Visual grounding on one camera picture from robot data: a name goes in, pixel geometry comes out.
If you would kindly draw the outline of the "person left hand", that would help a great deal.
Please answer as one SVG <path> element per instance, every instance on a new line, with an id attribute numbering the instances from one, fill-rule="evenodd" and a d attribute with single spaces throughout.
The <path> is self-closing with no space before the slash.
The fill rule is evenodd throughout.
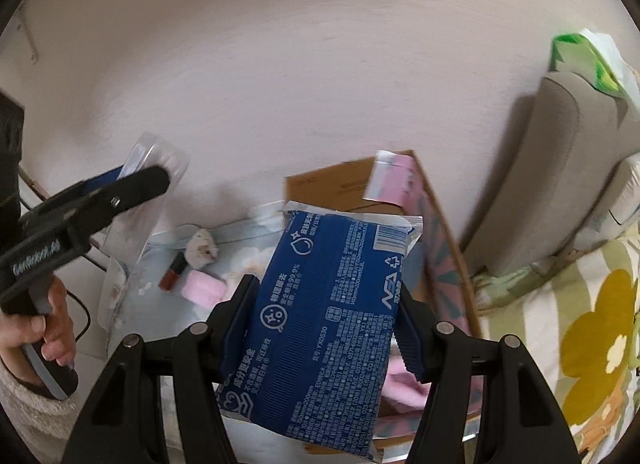
<path id="1" fill-rule="evenodd" d="M 41 353 L 59 366 L 73 363 L 76 341 L 73 320 L 67 310 L 67 291 L 60 279 L 52 279 L 48 300 L 51 312 L 37 317 L 1 314 L 1 361 L 20 382 L 42 387 L 43 382 L 21 349 L 42 340 Z"/>

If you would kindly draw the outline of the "beige fleece sleeve forearm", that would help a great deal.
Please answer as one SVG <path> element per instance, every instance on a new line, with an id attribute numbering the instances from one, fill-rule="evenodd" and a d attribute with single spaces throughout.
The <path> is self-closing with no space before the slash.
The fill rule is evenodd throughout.
<path id="1" fill-rule="evenodd" d="M 1 363 L 1 404 L 41 463 L 61 462 L 79 414 L 75 396 L 58 401 L 36 394 Z"/>

